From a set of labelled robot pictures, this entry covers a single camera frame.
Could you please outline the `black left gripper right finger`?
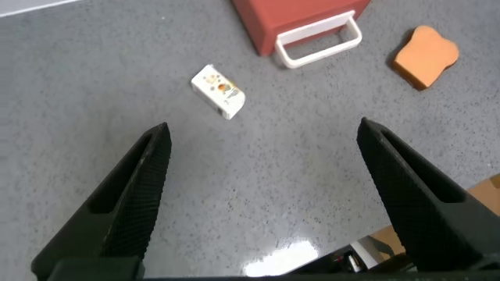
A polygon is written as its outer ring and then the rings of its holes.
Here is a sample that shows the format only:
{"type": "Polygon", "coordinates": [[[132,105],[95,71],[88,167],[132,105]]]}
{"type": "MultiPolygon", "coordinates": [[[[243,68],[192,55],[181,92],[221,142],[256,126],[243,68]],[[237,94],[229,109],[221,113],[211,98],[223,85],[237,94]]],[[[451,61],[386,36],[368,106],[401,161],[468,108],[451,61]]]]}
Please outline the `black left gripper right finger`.
{"type": "Polygon", "coordinates": [[[498,215],[387,127],[362,118],[356,141],[391,224],[420,271],[498,269],[498,215]]]}

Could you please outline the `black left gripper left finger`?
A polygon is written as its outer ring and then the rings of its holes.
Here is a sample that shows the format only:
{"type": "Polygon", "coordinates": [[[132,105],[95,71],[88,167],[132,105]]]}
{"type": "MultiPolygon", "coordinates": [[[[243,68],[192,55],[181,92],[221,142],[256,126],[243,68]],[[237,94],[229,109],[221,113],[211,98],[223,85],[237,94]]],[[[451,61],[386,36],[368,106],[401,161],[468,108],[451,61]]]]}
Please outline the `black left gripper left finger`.
{"type": "Polygon", "coordinates": [[[147,130],[34,258],[37,279],[140,279],[171,146],[166,123],[147,130]]]}

